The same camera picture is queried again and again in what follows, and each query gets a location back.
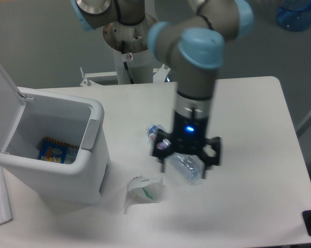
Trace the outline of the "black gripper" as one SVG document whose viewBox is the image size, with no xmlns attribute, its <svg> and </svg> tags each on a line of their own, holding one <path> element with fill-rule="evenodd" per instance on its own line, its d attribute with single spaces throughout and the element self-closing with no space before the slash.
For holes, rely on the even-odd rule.
<svg viewBox="0 0 311 248">
<path fill-rule="evenodd" d="M 191 119 L 174 112 L 172 133 L 158 129 L 154 142 L 152 156 L 158 158 L 161 173 L 165 173 L 165 159 L 173 153 L 197 155 L 204 163 L 202 179 L 206 171 L 213 165 L 219 166 L 221 160 L 221 141 L 219 136 L 206 138 L 208 117 Z"/>
</svg>

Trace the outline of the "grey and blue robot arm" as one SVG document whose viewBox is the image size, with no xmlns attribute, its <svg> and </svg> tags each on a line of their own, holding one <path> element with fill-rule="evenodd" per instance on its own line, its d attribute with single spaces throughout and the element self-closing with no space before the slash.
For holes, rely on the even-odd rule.
<svg viewBox="0 0 311 248">
<path fill-rule="evenodd" d="M 152 82 L 152 59 L 177 77 L 171 133 L 159 130 L 154 147 L 161 163 L 173 153 L 197 156 L 203 169 L 220 164 L 221 138 L 207 138 L 207 125 L 217 75 L 227 41 L 250 32 L 253 11 L 246 1 L 190 1 L 195 16 L 179 24 L 158 22 L 145 11 L 144 1 L 72 1 L 86 30 L 103 29 L 115 56 L 120 84 Z"/>
</svg>

